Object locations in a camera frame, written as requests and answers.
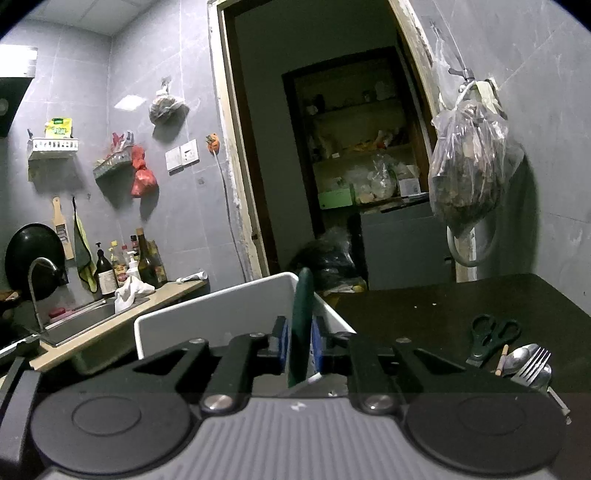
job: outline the ceiling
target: ceiling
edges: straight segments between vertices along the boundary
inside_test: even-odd
[[[46,0],[29,18],[114,35],[157,0]]]

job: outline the wall outlet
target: wall outlet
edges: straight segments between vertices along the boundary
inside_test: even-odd
[[[183,158],[181,156],[181,150],[179,147],[169,150],[165,154],[166,157],[166,169],[168,171],[183,166]]]
[[[190,163],[199,161],[197,140],[193,139],[190,142],[181,145],[181,157],[183,165],[189,165]]]

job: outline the power cord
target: power cord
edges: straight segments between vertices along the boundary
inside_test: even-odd
[[[216,159],[217,168],[220,171],[220,176],[222,177],[222,185],[223,185],[223,194],[224,199],[226,200],[226,215],[228,217],[228,226],[230,227],[230,234],[232,235],[232,243],[234,245],[234,250],[236,251],[236,256],[238,257],[238,263],[240,264],[240,270],[242,271],[242,279],[244,283],[246,283],[246,272],[244,269],[244,265],[242,264],[242,259],[240,257],[240,253],[238,252],[238,245],[236,244],[236,236],[234,235],[234,229],[232,228],[232,220],[230,218],[230,202],[228,201],[228,187],[226,185],[226,179],[223,175],[222,166],[220,165],[220,161],[217,158],[217,152],[219,152],[220,143],[217,138],[217,134],[211,134],[206,137],[207,140],[207,149],[213,154]]]

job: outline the wine bottle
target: wine bottle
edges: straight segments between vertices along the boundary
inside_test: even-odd
[[[101,250],[100,242],[97,242],[96,246],[99,247],[96,253],[98,256],[96,260],[96,276],[99,281],[100,292],[103,298],[114,297],[115,290],[117,290],[117,278],[113,266],[105,258],[105,252]]]
[[[136,229],[136,233],[138,234],[139,243],[139,276],[142,278],[143,282],[152,285],[154,288],[160,288],[162,285],[158,281],[158,275],[156,275],[156,265],[150,256],[148,242],[144,236],[144,229],[138,228]]]

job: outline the fork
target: fork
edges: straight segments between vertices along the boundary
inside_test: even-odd
[[[529,387],[548,363],[550,355],[551,353],[548,350],[539,347],[525,365],[513,376],[512,380],[519,385]]]

